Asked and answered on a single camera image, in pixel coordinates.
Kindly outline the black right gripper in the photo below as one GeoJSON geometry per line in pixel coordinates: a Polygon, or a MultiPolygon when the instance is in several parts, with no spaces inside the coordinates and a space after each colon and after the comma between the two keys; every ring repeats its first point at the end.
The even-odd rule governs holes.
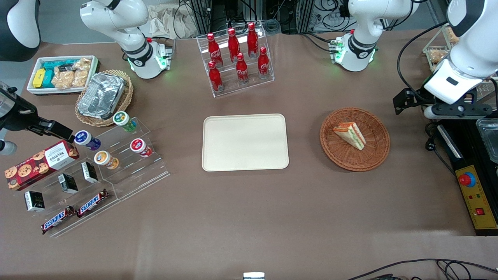
{"type": "Polygon", "coordinates": [[[0,82],[0,128],[9,131],[26,130],[36,125],[40,135],[53,135],[74,142],[73,131],[53,120],[39,119],[37,108],[16,94],[17,89],[0,82]]]}

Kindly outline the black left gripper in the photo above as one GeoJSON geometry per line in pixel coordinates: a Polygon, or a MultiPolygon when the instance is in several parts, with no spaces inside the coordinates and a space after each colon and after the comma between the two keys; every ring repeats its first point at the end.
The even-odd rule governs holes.
{"type": "MultiPolygon", "coordinates": [[[[399,115],[403,112],[406,105],[423,105],[425,103],[441,103],[444,105],[450,105],[449,103],[443,101],[441,98],[435,97],[433,94],[426,90],[413,91],[409,88],[403,89],[404,93],[398,93],[393,98],[393,106],[395,109],[395,114],[399,115]]],[[[462,97],[460,97],[452,106],[464,105],[464,104],[474,104],[477,99],[478,92],[476,90],[469,90],[462,97]]]]}

